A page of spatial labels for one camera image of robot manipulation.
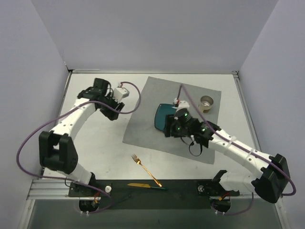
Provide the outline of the teal square plate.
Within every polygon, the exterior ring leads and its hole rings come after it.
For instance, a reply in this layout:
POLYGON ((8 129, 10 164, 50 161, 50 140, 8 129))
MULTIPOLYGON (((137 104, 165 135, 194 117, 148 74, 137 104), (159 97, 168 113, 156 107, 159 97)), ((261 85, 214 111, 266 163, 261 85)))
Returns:
POLYGON ((176 107, 173 104, 159 104, 154 117, 154 127, 163 132, 166 116, 173 115, 175 112, 176 107))

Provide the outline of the grey cloth placemat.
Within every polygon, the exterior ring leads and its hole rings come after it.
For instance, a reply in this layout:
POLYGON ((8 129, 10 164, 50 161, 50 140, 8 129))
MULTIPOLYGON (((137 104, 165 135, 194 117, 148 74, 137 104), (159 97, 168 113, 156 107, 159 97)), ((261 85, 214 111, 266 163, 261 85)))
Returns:
POLYGON ((201 149, 199 145, 189 147, 190 139, 166 138, 154 127, 154 117, 160 104, 172 104, 176 97, 188 99, 184 92, 179 92, 179 86, 178 82, 149 77, 141 92, 140 106, 128 122, 123 142, 213 164, 215 151, 201 149))

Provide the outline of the white steel cup brown band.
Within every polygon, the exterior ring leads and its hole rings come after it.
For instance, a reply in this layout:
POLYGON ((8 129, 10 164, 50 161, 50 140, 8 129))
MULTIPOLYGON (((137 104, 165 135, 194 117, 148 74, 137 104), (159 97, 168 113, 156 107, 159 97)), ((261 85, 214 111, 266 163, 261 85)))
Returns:
POLYGON ((201 97, 201 99, 199 101, 198 109, 202 113, 207 113, 212 108, 213 104, 214 104, 213 98, 211 98, 210 96, 204 95, 201 97))

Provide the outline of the gold fork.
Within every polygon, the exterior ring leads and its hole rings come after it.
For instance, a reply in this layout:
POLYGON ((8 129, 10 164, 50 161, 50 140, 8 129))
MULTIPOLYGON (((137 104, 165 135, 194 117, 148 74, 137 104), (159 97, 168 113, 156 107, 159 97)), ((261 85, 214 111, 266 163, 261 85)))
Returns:
POLYGON ((134 161, 136 164, 140 165, 140 166, 149 174, 149 176, 154 180, 154 182, 158 185, 158 187, 163 187, 162 184, 160 183, 160 181, 157 180, 157 179, 152 175, 152 173, 142 164, 141 160, 138 158, 137 155, 133 154, 133 155, 132 155, 132 159, 133 159, 133 161, 134 161))

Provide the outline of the gold knife teal handle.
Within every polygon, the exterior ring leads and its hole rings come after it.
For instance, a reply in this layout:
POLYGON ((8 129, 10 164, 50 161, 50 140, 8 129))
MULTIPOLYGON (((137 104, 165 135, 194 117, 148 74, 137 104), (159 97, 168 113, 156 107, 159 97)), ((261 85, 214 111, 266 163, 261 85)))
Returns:
POLYGON ((154 186, 150 186, 149 184, 142 184, 142 183, 129 183, 127 184, 127 186, 130 187, 138 187, 138 188, 149 188, 149 189, 155 189, 155 190, 164 190, 167 191, 168 189, 165 187, 154 187, 154 186))

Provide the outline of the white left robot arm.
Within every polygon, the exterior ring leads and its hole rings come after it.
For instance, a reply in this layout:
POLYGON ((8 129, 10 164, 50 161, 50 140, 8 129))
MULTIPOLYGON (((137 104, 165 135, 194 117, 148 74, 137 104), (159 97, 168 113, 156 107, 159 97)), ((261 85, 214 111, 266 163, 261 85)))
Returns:
POLYGON ((53 129, 39 135, 40 164, 67 178, 81 182, 80 191, 92 196, 97 190, 95 175, 78 162, 74 139, 87 121, 97 110, 113 121, 123 109, 123 98, 129 91, 122 86, 111 88, 109 81, 96 78, 93 86, 82 90, 73 105, 72 113, 62 119, 53 129))

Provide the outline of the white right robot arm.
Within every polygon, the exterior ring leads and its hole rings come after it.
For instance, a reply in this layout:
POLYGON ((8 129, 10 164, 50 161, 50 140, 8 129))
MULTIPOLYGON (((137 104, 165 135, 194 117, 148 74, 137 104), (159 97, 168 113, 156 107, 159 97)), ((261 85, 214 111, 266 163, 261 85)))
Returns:
POLYGON ((201 147, 215 150, 242 165, 250 175, 234 174, 221 170, 211 183, 212 191, 221 195, 225 191, 248 191, 260 198, 276 203, 282 197, 290 173, 284 156, 275 156, 253 149, 234 136, 227 134, 212 122, 200 122, 188 112, 166 115, 165 137, 189 137, 201 147))

